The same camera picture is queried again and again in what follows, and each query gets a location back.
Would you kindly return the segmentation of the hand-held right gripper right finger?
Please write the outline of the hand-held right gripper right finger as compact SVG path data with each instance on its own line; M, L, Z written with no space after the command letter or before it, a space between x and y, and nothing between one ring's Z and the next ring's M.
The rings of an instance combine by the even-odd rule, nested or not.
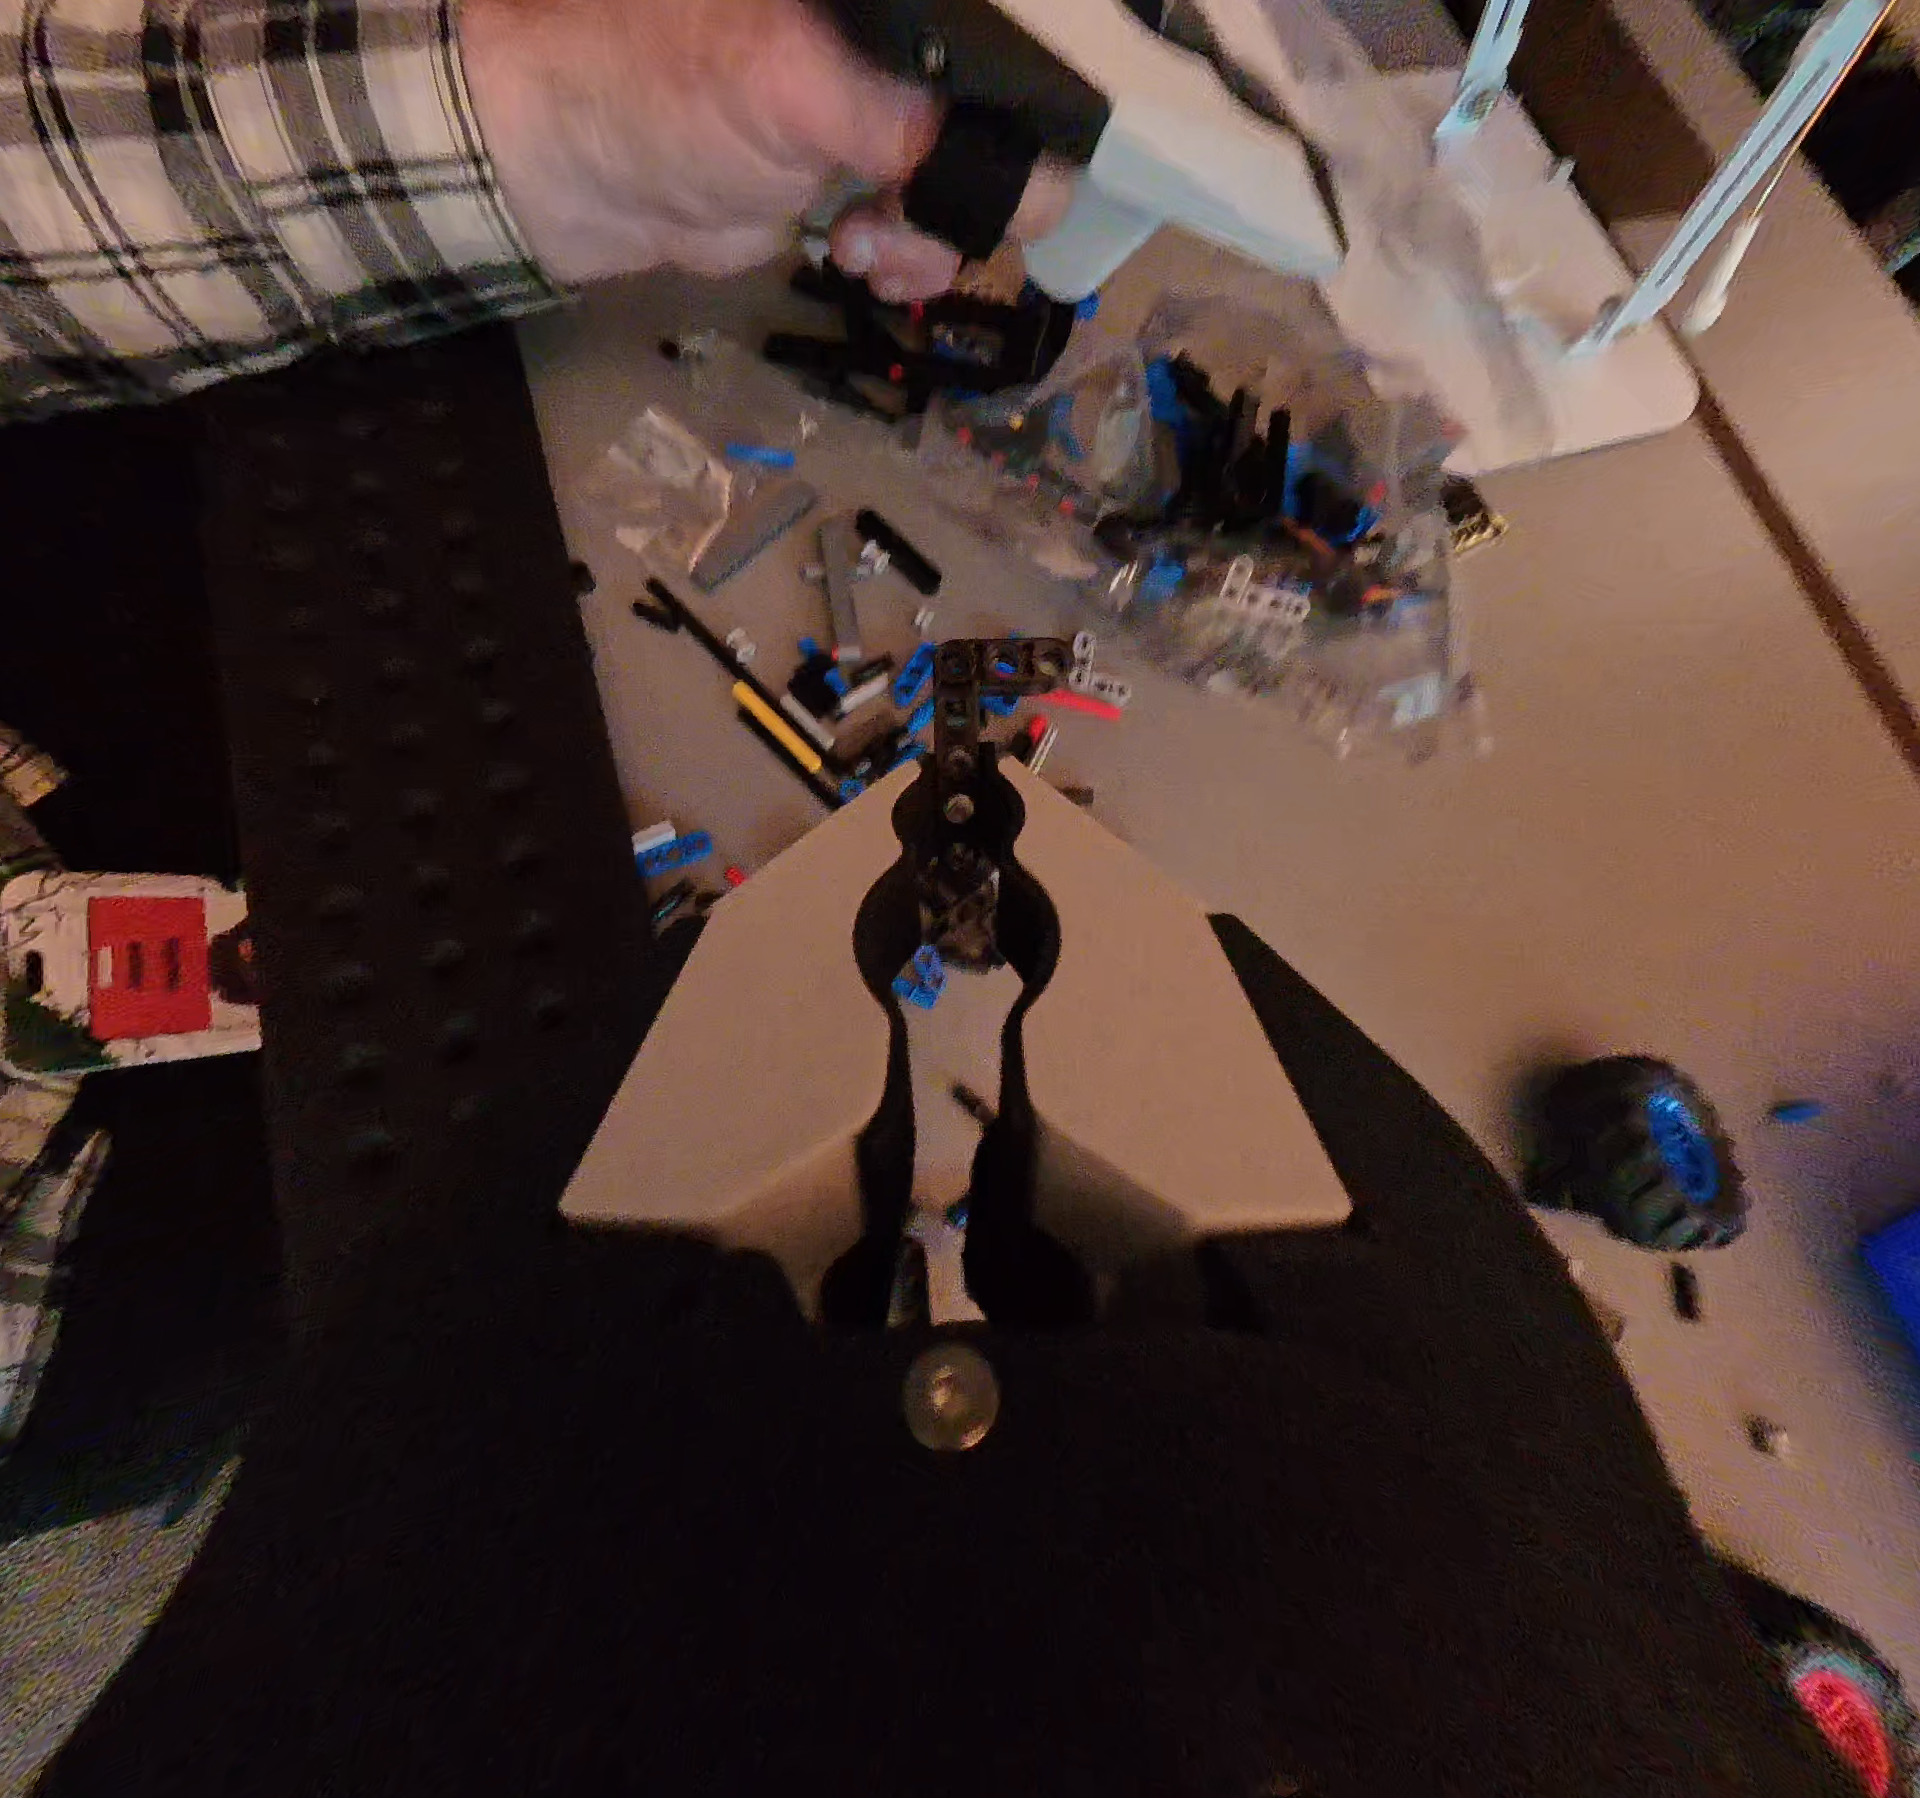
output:
M1351 1191L1206 915L1018 763L996 945L1015 975L974 1151L974 1302L1072 1325L1206 1239L1317 1233Z

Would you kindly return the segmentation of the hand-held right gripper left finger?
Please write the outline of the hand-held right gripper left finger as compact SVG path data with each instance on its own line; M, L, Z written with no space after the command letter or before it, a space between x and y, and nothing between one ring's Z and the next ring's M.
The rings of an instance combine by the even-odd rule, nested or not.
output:
M893 975L916 905L860 921L902 865L893 772L705 918L564 1187L586 1230L781 1267L807 1318L880 1319L916 1191L916 1087Z

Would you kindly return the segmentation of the pile of toy building pieces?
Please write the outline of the pile of toy building pieces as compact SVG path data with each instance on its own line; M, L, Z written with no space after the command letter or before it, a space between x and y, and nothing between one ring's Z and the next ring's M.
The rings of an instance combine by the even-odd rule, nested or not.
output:
M659 942L686 951L728 895L837 811L740 720L732 678L781 705L860 796L893 772L913 780L930 753L932 655L953 638L1062 644L1062 669L1035 698L983 702L990 738L1044 753L1050 725L1018 731L1024 719L1123 713L1091 634L996 537L996 468L1047 426L990 434L986 394L1044 377L1072 331L1075 309L1035 292L887 307L796 259L737 288L610 285L524 337ZM650 403L711 443L789 446L820 491L813 514L716 593L653 571L580 500L586 468Z

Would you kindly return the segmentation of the black holed toy beam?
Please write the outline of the black holed toy beam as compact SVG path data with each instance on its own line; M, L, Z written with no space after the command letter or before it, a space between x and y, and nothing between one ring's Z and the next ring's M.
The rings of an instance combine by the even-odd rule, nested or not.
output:
M983 702L1035 698L1062 669L1053 638L953 638L935 646L930 753L898 801L893 825L920 915L920 938L947 965L1036 975L1050 899L1015 857L1024 805L998 769Z

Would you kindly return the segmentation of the clear plastic bag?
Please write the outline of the clear plastic bag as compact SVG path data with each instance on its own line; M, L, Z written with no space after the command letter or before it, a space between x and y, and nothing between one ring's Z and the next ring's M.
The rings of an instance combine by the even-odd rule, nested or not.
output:
M1172 0L1120 0L1172 34ZM1340 264L1267 271L1162 225L1093 294L1044 377L990 389L983 429L1044 420L996 468L996 537L1159 669L1275 698L1331 747L1428 753L1476 714L1452 605L1460 429L1425 350L1478 292L1437 146L1393 79L1323 22L1293 107L1247 104L1308 152Z
M817 511L789 446L711 443L650 403L580 480L586 511L659 574L716 593Z

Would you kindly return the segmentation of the person's left forearm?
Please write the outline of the person's left forearm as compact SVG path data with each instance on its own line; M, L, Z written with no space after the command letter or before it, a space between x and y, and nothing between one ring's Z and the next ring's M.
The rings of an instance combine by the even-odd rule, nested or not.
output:
M464 0L3 0L3 422L549 309Z

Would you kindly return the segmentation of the grey desk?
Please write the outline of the grey desk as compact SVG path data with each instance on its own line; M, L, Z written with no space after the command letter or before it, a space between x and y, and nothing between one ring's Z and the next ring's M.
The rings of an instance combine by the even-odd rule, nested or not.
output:
M1235 911L1518 1182L1534 1076L1649 1053L1710 1096L1746 1233L1671 1267L1528 1211L1707 1539L1917 1686L1917 1358L1859 1239L1917 1211L1917 775L1746 486L1688 422L1491 480L1478 710L1418 759L1112 655L1047 780Z

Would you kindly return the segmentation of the person's left hand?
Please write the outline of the person's left hand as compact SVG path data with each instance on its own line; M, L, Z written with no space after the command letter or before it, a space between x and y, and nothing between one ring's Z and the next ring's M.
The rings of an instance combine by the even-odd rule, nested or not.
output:
M728 276L787 251L832 192L832 261L875 298L947 292L962 259L902 216L941 127L820 0L462 0L462 70L538 271Z

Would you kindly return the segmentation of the yellow toy beam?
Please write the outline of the yellow toy beam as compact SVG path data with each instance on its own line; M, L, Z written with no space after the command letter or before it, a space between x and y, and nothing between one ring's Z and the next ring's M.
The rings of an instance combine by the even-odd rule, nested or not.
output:
M732 705L753 738L761 738L817 801L840 807L860 796L860 784L840 777L805 731L798 731L781 705L769 702L753 683L732 678Z

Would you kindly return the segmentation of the black toy wheel blue rim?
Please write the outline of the black toy wheel blue rim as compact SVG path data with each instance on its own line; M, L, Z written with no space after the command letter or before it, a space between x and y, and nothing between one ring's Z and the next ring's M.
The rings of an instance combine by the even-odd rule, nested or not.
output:
M1528 1115L1524 1194L1591 1215L1646 1251L1731 1246L1750 1214L1713 1102L1676 1065L1642 1053L1557 1065Z

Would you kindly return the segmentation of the red white printed box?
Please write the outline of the red white printed box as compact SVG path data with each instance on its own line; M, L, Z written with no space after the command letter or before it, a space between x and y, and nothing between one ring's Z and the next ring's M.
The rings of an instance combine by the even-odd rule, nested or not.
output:
M246 895L190 874L39 866L3 886L3 1071L21 1082L254 1054Z

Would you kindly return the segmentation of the blue storage bin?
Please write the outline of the blue storage bin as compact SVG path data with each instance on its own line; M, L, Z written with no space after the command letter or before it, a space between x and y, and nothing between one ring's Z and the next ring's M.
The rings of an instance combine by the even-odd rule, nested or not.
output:
M1890 1325L1917 1357L1917 1229L1920 1214L1908 1206L1859 1237L1859 1263L1873 1278Z

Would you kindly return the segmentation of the black toy wheel red rim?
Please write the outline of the black toy wheel red rim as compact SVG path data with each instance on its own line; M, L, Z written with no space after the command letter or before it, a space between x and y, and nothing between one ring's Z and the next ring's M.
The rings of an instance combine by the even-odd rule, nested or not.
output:
M1917 1706L1896 1665L1841 1625L1801 1625L1765 1649L1862 1795L1917 1795Z

